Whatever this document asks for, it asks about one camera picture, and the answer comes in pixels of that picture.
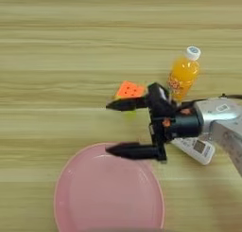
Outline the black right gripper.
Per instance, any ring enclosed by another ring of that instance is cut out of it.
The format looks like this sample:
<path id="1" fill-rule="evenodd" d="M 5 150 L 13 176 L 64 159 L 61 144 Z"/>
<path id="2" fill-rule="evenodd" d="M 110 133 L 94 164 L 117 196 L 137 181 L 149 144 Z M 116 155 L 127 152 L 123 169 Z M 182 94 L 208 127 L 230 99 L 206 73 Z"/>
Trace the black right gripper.
<path id="1" fill-rule="evenodd" d="M 107 109 L 115 111 L 133 111 L 147 107 L 145 97 L 121 98 L 106 105 Z M 197 137 L 201 133 L 201 121 L 194 108 L 179 111 L 164 112 L 149 110 L 150 134 L 152 145 L 142 145 L 137 142 L 119 143 L 110 146 L 106 152 L 131 160 L 157 159 L 166 161 L 164 145 L 175 138 Z"/>

